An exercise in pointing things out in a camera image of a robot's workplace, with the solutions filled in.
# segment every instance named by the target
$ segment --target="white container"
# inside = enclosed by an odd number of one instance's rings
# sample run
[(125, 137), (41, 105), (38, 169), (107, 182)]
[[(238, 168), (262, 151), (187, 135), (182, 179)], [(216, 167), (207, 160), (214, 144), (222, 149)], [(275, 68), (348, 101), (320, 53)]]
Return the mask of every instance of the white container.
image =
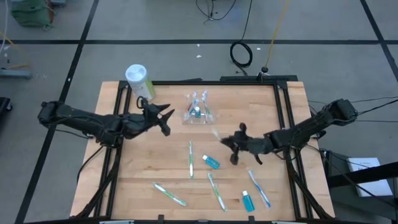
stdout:
[(155, 97), (154, 86), (147, 76), (147, 69), (143, 65), (131, 65), (126, 70), (126, 78), (136, 97), (142, 96), (148, 100)]

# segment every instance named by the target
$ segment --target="wooden tabletop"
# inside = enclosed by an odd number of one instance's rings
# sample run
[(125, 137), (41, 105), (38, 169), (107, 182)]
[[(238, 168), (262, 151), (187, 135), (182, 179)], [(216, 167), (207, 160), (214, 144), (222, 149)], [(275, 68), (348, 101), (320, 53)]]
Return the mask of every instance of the wooden tabletop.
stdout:
[[(118, 82), (102, 84), (96, 113), (113, 112), (117, 87)], [(310, 117), (304, 86), (302, 82), (288, 82), (288, 87), (294, 120), (299, 123)], [(209, 106), (217, 116), (214, 127), (222, 138), (238, 130), (240, 122), (246, 123), (248, 135), (252, 137), (279, 129), (271, 86), (155, 86), (156, 96), (151, 102), (158, 105), (170, 103), (170, 109), (176, 109), (168, 122), (171, 135), (165, 137), (159, 127), (154, 127), (132, 140), (124, 140), (112, 218), (156, 220), (158, 215), (163, 214), (166, 220), (247, 220), (249, 215), (254, 215), (258, 221), (294, 220), (285, 161), (273, 154), (260, 155), (263, 161), (260, 166), (251, 154), (241, 152), (239, 164), (234, 166), (229, 161), (231, 150), (218, 142), (210, 125), (182, 124), (182, 111), (187, 107), (185, 95), (203, 90), (208, 90)], [(289, 127), (282, 91), (280, 97), (285, 123)], [(136, 107), (135, 97), (131, 99), (129, 112), (141, 113)], [(189, 141), (193, 143), (194, 179), (189, 178)], [(309, 144), (318, 147), (314, 140)], [(97, 148), (99, 145), (89, 140), (85, 160)], [(220, 168), (213, 170), (206, 165), (201, 158), (204, 154), (219, 161)], [(71, 215), (80, 212), (98, 189), (103, 159), (104, 151), (83, 169)], [(302, 150), (302, 160), (308, 189), (319, 204), (334, 216), (319, 153), (305, 148)], [(254, 176), (271, 201), (270, 209), (265, 208), (248, 175), (248, 169), (254, 171)], [(209, 171), (213, 174), (227, 212), (222, 211), (211, 188), (207, 177)], [(152, 185), (154, 182), (186, 201), (187, 206), (175, 203), (155, 189)], [(256, 208), (254, 212), (246, 212), (242, 201), (243, 190), (249, 192)], [(298, 197), (304, 217), (305, 209), (299, 189)], [(107, 199), (108, 192), (104, 194), (104, 202)]]

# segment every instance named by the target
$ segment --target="concrete floor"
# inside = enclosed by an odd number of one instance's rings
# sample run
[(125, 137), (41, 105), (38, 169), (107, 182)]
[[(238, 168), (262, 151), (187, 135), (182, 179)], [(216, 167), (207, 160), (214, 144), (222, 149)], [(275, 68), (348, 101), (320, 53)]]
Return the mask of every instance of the concrete floor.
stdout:
[[(232, 0), (217, 0), (215, 10), (223, 15)], [(386, 40), (398, 39), (398, 1), (367, 0)], [(79, 40), (93, 0), (69, 0), (56, 9), (55, 28), (20, 27), (9, 18), (7, 35), (12, 40)], [(253, 0), (245, 39), (270, 39), (282, 11), (283, 1)], [(184, 0), (99, 0), (88, 40), (174, 40), (239, 39), (243, 33), (249, 1), (237, 0), (222, 21), (206, 20), (195, 1)], [(4, 10), (4, 1), (0, 1)], [(0, 30), (4, 16), (0, 16)], [(360, 1), (292, 1), (280, 29), (284, 40), (377, 40)], [(94, 111), (101, 82), (121, 80), (130, 64), (147, 67), (153, 80), (202, 78), (218, 80), (237, 75), (229, 58), (230, 44), (134, 44), (85, 45), (76, 68), (67, 103)], [(14, 223), (47, 130), (37, 114), (42, 101), (57, 100), (76, 52), (75, 44), (21, 44), (32, 59), (31, 80), (0, 79), (0, 96), (10, 97), (14, 110), (0, 130), (0, 217)], [(252, 44), (254, 60), (247, 69), (255, 75), (264, 66), (269, 45)], [(398, 45), (389, 45), (398, 57)], [(10, 64), (25, 63), (15, 49), (6, 51)], [(238, 60), (246, 52), (236, 48)], [(0, 67), (7, 66), (0, 56)], [(297, 75), (306, 86), (309, 100), (329, 102), (337, 98), (362, 100), (397, 96), (398, 82), (379, 44), (374, 45), (282, 45), (274, 47), (272, 75)], [(358, 111), (386, 101), (355, 104)], [(312, 104), (316, 109), (321, 105)], [(390, 105), (361, 119), (398, 120), (398, 104)], [(394, 123), (354, 123), (331, 127), (320, 141), (321, 147), (357, 157), (378, 157), (382, 164), (398, 158), (398, 125)], [(76, 173), (81, 166), (86, 141), (56, 133), (30, 204), (26, 222), (67, 218), (76, 189)], [(380, 217), (335, 205), (344, 220), (389, 223)]]

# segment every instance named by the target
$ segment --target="white paper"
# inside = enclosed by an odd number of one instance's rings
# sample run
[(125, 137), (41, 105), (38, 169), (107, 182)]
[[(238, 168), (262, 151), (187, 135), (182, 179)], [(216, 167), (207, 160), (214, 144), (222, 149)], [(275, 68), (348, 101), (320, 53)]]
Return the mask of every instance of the white paper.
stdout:
[[(366, 167), (377, 167), (380, 166), (380, 162), (377, 158), (347, 158), (348, 167), (351, 172), (367, 169)], [(371, 192), (376, 196), (389, 196), (392, 195), (392, 191), (390, 186), (388, 185), (387, 180), (378, 180), (374, 182), (362, 183), (358, 184), (359, 186), (363, 187), (367, 191)], [(360, 188), (356, 188), (358, 191), (358, 195), (360, 197), (370, 197), (368, 193), (361, 190)]]

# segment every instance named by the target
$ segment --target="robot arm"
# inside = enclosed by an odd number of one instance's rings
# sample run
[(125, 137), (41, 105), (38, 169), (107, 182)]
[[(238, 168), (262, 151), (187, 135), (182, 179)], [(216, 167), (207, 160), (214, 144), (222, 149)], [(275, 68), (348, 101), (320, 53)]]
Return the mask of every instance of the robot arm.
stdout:
[(241, 123), (234, 136), (221, 140), (231, 148), (231, 163), (238, 164), (238, 152), (248, 151), (254, 154), (257, 162), (262, 164), (258, 154), (289, 151), (290, 148), (303, 148), (310, 137), (332, 124), (344, 126), (355, 121), (358, 112), (348, 100), (336, 100), (324, 106), (315, 116), (296, 124), (289, 129), (281, 129), (265, 133), (263, 138), (252, 138), (246, 135), (246, 125)]
[(51, 101), (42, 103), (42, 110), (37, 118), (40, 124), (47, 128), (51, 125), (63, 124), (82, 131), (83, 134), (93, 135), (102, 146), (106, 147), (117, 147), (120, 139), (135, 138), (157, 125), (165, 136), (170, 134), (167, 120), (174, 110), (158, 117), (160, 112), (170, 105), (149, 104), (145, 98), (140, 97), (137, 99), (137, 106), (142, 109), (142, 114), (98, 115), (72, 108), (59, 101)]

